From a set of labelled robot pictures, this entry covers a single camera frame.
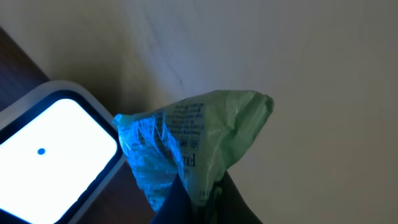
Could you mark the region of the mint wet wipes pack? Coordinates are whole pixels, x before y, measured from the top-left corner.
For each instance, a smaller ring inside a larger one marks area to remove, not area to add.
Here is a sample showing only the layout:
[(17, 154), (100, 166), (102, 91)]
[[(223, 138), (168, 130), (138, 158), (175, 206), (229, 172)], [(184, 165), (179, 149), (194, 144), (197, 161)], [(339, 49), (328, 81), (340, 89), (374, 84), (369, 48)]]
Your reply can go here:
[(251, 90), (216, 90), (153, 112), (117, 114), (119, 143), (153, 211), (180, 177), (193, 204), (208, 201), (215, 182), (252, 146), (274, 100)]

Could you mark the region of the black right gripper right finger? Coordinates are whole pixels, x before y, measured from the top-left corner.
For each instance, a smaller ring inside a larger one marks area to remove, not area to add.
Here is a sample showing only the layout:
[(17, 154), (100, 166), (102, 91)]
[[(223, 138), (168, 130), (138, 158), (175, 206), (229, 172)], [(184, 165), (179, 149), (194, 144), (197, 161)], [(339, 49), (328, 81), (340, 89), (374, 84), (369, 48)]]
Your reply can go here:
[(262, 224), (248, 207), (228, 172), (213, 187), (211, 223)]

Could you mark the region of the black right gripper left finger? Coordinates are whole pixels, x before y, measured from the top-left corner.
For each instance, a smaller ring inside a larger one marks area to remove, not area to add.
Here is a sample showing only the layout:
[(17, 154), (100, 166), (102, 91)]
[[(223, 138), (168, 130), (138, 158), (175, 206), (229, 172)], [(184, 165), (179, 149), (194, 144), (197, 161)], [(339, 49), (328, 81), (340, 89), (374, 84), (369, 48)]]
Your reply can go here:
[(191, 201), (179, 175), (176, 175), (176, 178), (172, 182), (169, 195), (150, 224), (189, 223), (193, 223)]

